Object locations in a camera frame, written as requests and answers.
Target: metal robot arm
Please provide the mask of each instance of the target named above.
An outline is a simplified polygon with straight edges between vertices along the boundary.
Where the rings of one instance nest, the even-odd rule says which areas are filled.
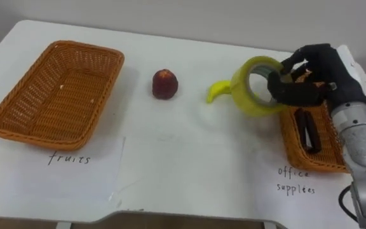
[[[350,75],[359,81],[351,66],[354,60],[346,46],[337,49]],[[353,176],[351,196],[360,228],[366,228],[366,104],[347,102],[331,112],[334,127],[344,143],[343,158]]]
[[[295,71],[294,64],[304,62]],[[348,48],[331,48],[329,44],[307,45],[282,62],[281,74],[298,77],[311,71],[305,83],[286,84],[277,73],[268,78],[268,90],[274,99],[291,106],[317,106],[327,101],[334,127],[344,144],[343,158],[351,172],[351,196],[361,228],[366,228],[366,96],[360,85]],[[312,88],[316,81],[324,86],[305,94],[298,88]]]

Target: yellow tape roll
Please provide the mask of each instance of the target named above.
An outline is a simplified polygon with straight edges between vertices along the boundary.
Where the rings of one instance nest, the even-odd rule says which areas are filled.
[[[282,69],[282,64],[271,57],[254,57],[249,59],[239,68],[231,79],[231,95],[238,106],[249,116],[266,116],[279,112],[285,108],[283,104],[266,102],[258,98],[250,88],[249,77],[251,73],[260,74],[268,78],[272,71]]]

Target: orange wicker basket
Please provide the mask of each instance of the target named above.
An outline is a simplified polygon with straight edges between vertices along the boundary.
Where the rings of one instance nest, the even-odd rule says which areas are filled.
[[[294,116],[297,109],[299,108],[289,107],[280,113],[281,132],[289,163],[297,169],[347,173],[342,159],[342,147],[331,122],[327,105],[303,108],[313,116],[322,143],[322,150],[316,154],[306,153],[302,147]]]
[[[83,147],[123,62],[110,48],[52,43],[0,103],[0,137],[55,150]]]

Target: red apple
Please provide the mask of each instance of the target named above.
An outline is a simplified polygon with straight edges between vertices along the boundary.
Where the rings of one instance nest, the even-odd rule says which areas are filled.
[[[152,94],[157,99],[170,99],[177,92],[176,76],[168,69],[163,69],[155,73],[152,79]]]

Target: yellow banana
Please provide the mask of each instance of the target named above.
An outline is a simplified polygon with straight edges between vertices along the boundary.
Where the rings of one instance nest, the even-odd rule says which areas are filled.
[[[211,85],[211,87],[208,89],[207,103],[213,102],[214,98],[216,98],[218,95],[230,94],[230,84],[231,80],[222,80]]]

